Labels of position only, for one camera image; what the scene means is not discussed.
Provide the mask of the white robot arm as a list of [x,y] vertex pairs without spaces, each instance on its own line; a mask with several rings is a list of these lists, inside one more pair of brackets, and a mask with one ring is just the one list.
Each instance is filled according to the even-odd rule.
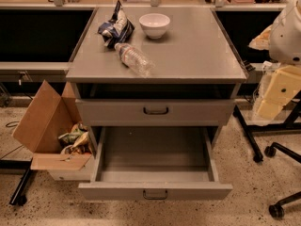
[[252,108],[253,122],[264,126],[301,90],[301,0],[291,0],[249,47],[267,50],[279,64],[264,73]]

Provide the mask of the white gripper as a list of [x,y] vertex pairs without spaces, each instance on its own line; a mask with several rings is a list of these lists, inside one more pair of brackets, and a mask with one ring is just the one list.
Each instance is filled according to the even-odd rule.
[[252,110],[254,122],[271,122],[301,91],[301,67],[286,65],[266,74]]

